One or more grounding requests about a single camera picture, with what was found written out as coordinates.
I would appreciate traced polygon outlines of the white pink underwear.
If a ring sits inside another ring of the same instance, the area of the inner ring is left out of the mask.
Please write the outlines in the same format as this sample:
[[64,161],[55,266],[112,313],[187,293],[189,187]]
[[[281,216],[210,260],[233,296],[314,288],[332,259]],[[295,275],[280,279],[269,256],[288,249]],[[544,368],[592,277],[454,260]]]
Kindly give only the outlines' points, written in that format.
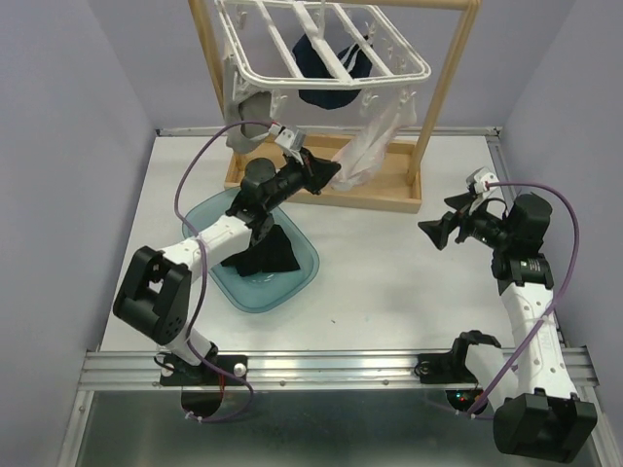
[[415,91],[397,95],[350,142],[333,157],[341,169],[330,181],[330,188],[347,192],[363,186],[381,170],[385,153],[399,130],[417,122]]

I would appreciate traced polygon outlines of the black underwear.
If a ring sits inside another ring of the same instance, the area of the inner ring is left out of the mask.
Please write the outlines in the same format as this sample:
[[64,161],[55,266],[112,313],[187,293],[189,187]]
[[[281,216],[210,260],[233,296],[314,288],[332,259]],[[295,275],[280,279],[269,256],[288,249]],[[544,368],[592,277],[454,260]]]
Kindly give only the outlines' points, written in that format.
[[259,243],[227,258],[221,266],[234,268],[241,277],[257,273],[292,272],[301,268],[292,243],[280,225],[273,225]]

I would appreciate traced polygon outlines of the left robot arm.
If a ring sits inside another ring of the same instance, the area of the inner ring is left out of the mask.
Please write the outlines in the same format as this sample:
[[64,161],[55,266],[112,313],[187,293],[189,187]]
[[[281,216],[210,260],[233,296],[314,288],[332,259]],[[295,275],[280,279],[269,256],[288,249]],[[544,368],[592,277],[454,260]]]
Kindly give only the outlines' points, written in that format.
[[201,286],[215,267],[239,277],[295,273],[301,264],[275,210],[299,191],[319,195],[340,171],[337,162],[303,150],[299,160],[288,157],[282,168],[265,158],[251,161],[230,207],[209,227],[164,249],[143,246],[131,257],[113,303],[114,315],[135,331],[174,355],[161,368],[184,375],[193,385],[246,380],[218,364],[216,345],[194,328],[189,310],[191,288]]

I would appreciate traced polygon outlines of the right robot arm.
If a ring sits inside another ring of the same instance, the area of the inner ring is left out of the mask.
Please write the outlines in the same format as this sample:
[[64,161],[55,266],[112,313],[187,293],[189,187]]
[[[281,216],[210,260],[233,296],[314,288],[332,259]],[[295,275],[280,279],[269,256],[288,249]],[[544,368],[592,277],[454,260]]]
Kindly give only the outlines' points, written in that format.
[[493,251],[492,274],[512,328],[515,351],[504,357],[497,338],[477,330],[462,332],[445,353],[421,353],[414,373],[424,384],[476,383],[478,396],[454,396],[459,412],[493,415],[497,449],[569,464],[598,422],[595,406],[580,399],[564,361],[556,321],[554,280],[540,248],[550,224],[551,205],[535,194],[518,196],[497,217],[483,195],[445,198],[450,211],[420,228],[437,249],[451,233],[472,237]]

